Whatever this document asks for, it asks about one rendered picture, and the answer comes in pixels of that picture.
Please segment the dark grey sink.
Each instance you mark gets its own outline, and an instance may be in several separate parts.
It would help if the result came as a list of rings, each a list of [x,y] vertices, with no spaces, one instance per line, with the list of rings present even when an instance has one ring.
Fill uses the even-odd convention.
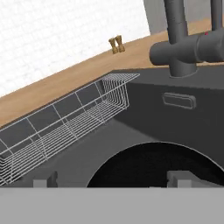
[[[181,144],[224,170],[224,66],[203,66],[193,76],[173,79],[166,68],[121,69],[137,73],[127,84],[129,107],[17,181],[58,173],[58,186],[88,187],[97,169],[117,152],[136,144]]]

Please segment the brown wooden shaker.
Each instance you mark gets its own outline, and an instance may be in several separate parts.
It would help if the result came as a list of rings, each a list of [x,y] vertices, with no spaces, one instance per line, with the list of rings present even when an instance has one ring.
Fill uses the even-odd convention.
[[[115,38],[110,38],[108,42],[111,44],[113,54],[118,53]]]
[[[122,42],[122,36],[121,36],[121,35],[117,35],[117,36],[115,37],[115,41],[116,41],[117,44],[118,44],[118,50],[119,50],[119,52],[120,52],[120,53],[125,52],[125,47],[124,47],[123,42]]]

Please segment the black round pan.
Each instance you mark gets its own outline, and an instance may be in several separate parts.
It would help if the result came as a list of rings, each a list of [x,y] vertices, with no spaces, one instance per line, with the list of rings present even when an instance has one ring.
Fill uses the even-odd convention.
[[[107,159],[89,180],[88,187],[167,187],[167,172],[189,171],[196,177],[224,186],[224,170],[212,159],[176,143],[133,145]]]

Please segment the dark grey tap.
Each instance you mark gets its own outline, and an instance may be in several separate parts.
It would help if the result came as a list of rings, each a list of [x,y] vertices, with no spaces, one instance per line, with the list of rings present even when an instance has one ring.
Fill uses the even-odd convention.
[[[224,61],[222,0],[210,0],[212,30],[188,34],[184,0],[164,0],[168,41],[155,43],[149,50],[154,66],[168,66],[172,78],[195,74],[197,63]]]

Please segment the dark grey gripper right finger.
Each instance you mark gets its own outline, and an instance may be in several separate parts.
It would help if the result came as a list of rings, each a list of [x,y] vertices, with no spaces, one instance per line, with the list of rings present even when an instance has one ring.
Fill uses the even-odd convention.
[[[189,171],[168,171],[167,186],[176,188],[221,188],[221,185],[198,178]]]

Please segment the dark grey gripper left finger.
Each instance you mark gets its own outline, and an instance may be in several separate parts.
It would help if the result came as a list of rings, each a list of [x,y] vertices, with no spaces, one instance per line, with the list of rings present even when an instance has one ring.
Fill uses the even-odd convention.
[[[50,171],[47,173],[39,173],[30,180],[25,181],[22,187],[50,188],[58,186],[58,173]]]

